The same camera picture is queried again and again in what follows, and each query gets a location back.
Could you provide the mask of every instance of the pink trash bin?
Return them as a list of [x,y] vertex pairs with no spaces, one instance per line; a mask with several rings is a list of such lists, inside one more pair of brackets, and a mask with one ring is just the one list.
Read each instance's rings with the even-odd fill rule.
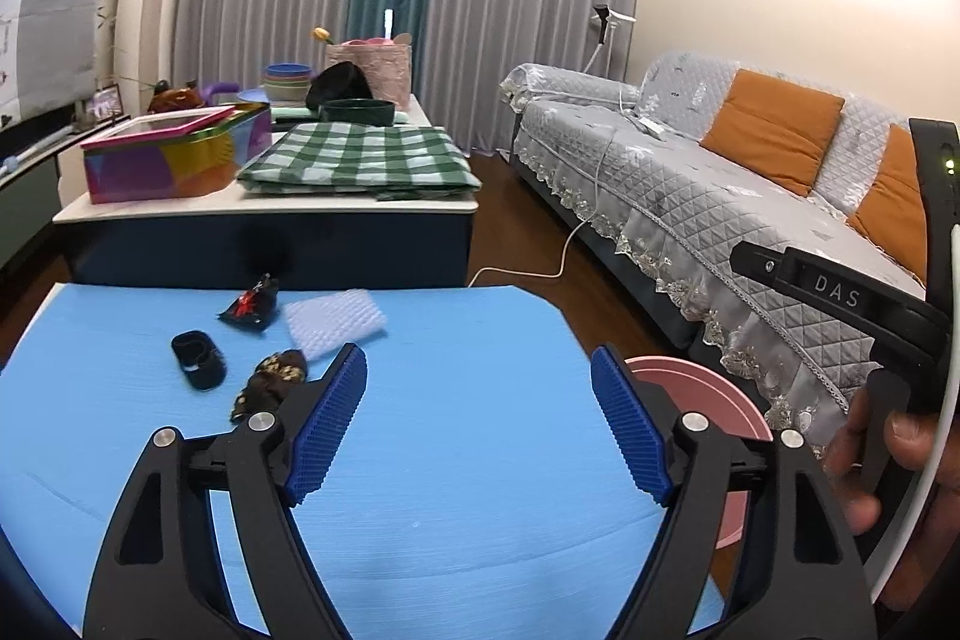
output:
[[[770,441],[770,427],[757,407],[733,383],[707,367],[669,356],[627,359],[634,377],[666,389],[681,413],[704,413],[727,434]],[[717,548],[736,543],[743,535],[747,512],[745,491],[731,491],[724,506]]]

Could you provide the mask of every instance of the checkered cloth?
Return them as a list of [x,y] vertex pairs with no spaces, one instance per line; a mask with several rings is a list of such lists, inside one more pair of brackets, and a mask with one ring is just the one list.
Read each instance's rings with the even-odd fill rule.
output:
[[480,188],[443,129],[344,122],[296,126],[237,180],[256,194],[372,193],[378,199],[438,199]]

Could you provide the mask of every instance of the green bowl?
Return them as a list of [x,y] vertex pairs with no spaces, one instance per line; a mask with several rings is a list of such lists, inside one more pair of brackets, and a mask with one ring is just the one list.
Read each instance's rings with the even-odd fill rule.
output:
[[320,107],[320,121],[360,125],[392,125],[397,107],[377,98],[337,98]]

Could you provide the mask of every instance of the blue table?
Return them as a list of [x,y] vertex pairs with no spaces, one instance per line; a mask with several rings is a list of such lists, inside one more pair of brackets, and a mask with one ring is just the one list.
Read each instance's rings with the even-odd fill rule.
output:
[[[353,637],[603,638],[661,510],[634,487],[563,316],[512,287],[373,297],[389,325],[362,345],[366,396],[323,488],[295,511]],[[150,433],[227,431],[258,360],[291,346],[281,319],[263,335],[216,320],[229,298],[64,287],[0,375],[0,525],[71,624]],[[179,373],[169,342],[189,329],[223,350],[219,389]],[[213,500],[237,614],[264,630],[229,499]],[[696,626],[721,609],[710,582]]]

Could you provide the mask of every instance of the sofa backrest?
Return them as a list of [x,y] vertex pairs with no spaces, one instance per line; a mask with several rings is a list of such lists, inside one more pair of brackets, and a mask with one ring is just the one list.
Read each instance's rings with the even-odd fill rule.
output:
[[904,116],[869,98],[771,68],[695,52],[666,52],[651,64],[643,78],[638,109],[655,121],[702,139],[727,97],[738,68],[845,98],[840,125],[824,156],[813,190],[838,210],[851,215],[877,176],[890,124],[908,127]]

